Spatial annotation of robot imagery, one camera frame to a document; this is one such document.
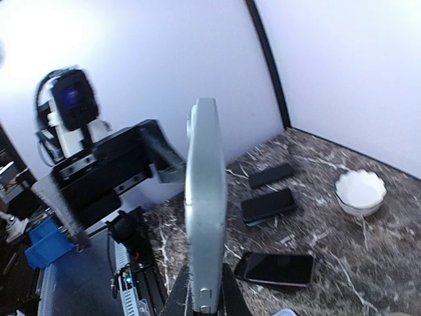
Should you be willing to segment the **light blue smartphone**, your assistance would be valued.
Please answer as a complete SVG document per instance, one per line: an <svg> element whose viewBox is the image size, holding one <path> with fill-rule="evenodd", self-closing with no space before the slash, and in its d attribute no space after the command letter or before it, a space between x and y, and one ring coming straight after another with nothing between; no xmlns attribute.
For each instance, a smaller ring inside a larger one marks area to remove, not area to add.
<svg viewBox="0 0 421 316"><path fill-rule="evenodd" d="M199 98L187 122L185 220L192 309L218 311L227 217L226 164L216 101Z"/></svg>

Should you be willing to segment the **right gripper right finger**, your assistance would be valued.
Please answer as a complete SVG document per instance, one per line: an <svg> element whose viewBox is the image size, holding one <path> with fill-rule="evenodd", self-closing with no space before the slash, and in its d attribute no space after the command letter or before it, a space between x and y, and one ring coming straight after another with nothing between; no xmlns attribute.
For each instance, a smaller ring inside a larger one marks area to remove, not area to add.
<svg viewBox="0 0 421 316"><path fill-rule="evenodd" d="M221 316L252 316L237 280L227 263L222 266L222 282L218 314Z"/></svg>

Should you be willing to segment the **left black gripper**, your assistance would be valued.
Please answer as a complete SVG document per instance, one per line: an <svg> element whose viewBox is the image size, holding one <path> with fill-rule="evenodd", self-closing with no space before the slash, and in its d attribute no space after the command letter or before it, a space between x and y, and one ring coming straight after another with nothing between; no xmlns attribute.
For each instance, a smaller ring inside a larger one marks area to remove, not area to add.
<svg viewBox="0 0 421 316"><path fill-rule="evenodd" d="M118 189L152 178L152 169L161 183L185 181L184 158L167 142L159 122L148 119L55 165L52 177L40 178L32 191L84 250L91 247L85 228L120 208Z"/></svg>

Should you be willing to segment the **black phone case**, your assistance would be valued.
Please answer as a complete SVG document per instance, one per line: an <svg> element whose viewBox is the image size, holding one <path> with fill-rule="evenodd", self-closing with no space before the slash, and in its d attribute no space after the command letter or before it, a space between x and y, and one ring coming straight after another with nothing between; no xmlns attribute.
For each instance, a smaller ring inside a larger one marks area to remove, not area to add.
<svg viewBox="0 0 421 316"><path fill-rule="evenodd" d="M295 171L293 167L290 164L285 163L277 167L272 167L255 174L251 174L248 179L248 183L250 188L255 189L279 180L283 180L293 176L294 174Z"/></svg>

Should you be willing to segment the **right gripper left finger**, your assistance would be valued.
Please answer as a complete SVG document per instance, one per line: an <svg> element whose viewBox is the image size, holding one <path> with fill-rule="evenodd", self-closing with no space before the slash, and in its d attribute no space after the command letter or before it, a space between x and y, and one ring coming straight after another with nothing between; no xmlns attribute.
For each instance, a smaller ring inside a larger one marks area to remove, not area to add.
<svg viewBox="0 0 421 316"><path fill-rule="evenodd" d="M172 291L162 309L163 316L192 316L191 288L188 265L183 265Z"/></svg>

